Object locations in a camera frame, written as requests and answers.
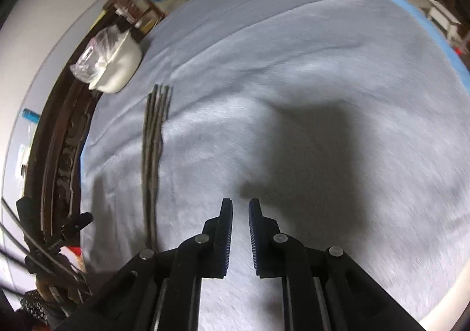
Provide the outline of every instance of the metal rivet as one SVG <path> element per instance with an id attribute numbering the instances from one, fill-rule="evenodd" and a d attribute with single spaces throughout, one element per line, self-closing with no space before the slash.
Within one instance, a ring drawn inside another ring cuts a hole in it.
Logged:
<path id="1" fill-rule="evenodd" d="M 287 236 L 284 233 L 277 233 L 274 235 L 273 240 L 277 243 L 283 243 L 287 241 Z"/>
<path id="2" fill-rule="evenodd" d="M 155 252 L 152 249 L 144 249 L 139 253 L 139 257 L 141 257 L 143 260 L 149 260 L 153 257 L 154 254 Z"/>
<path id="3" fill-rule="evenodd" d="M 196 235 L 196 237 L 194 237 L 194 241 L 196 241 L 197 243 L 206 243 L 208 240 L 209 236 L 204 233 L 198 234 Z"/>
<path id="4" fill-rule="evenodd" d="M 339 246 L 332 246 L 330 249 L 328 249 L 328 251 L 333 257 L 341 257 L 344 253 L 344 251 Z"/>

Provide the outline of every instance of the white wall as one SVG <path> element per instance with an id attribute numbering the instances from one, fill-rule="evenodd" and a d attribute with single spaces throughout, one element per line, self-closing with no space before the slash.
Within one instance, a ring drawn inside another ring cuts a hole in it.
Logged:
<path id="1" fill-rule="evenodd" d="M 0 131 L 0 192 L 4 190 L 3 174 L 10 135 L 31 83 L 45 61 L 50 60 L 49 55 L 69 28 L 97 2 L 99 1 L 18 0 L 0 30 L 0 125 L 2 129 Z M 83 36 L 83 33 L 77 35 L 75 46 L 79 44 Z M 56 65 L 58 72 L 65 62 L 66 60 Z M 58 72 L 51 77 L 57 78 Z M 12 207 L 15 206 L 14 201 L 9 204 Z M 0 210 L 0 219 L 17 238 L 23 238 L 20 229 L 14 226 L 2 210 Z M 24 257 L 8 239 L 5 239 L 3 234 L 0 234 L 0 246 L 13 255 Z M 17 288 L 18 291 L 34 288 L 33 276 L 15 269 L 4 259 L 0 259 L 0 281 Z"/>

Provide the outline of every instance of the carved wooden headboard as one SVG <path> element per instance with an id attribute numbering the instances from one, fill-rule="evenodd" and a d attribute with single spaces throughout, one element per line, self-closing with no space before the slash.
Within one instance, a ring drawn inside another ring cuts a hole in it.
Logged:
<path id="1" fill-rule="evenodd" d="M 80 212 L 80 154 L 91 118 L 101 96 L 77 80 L 70 71 L 86 45 L 101 29 L 117 24 L 131 29 L 140 42 L 143 34 L 114 12 L 107 12 L 81 41 L 52 88 L 34 135 L 25 178 L 24 195 L 35 201 L 31 210 L 41 216 L 47 239 Z M 79 246 L 79 236 L 70 246 Z"/>

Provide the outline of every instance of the bundle of sticks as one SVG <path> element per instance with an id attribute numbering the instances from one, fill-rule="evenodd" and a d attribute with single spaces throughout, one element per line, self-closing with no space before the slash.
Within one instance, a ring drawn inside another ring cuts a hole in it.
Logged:
<path id="1" fill-rule="evenodd" d="M 142 141 L 142 202 L 144 209 L 145 245 L 157 249 L 156 205 L 158 162 L 162 154 L 162 124 L 170 102 L 169 86 L 155 85 L 147 96 Z"/>

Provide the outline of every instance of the clear plastic bag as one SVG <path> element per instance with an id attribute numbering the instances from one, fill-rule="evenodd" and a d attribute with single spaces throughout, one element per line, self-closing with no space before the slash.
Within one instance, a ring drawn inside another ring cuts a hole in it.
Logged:
<path id="1" fill-rule="evenodd" d="M 125 34 L 121 34 L 116 25 L 99 31 L 90 40 L 77 63 L 70 66 L 74 77 L 83 83 L 91 83 L 102 76 L 124 38 Z"/>

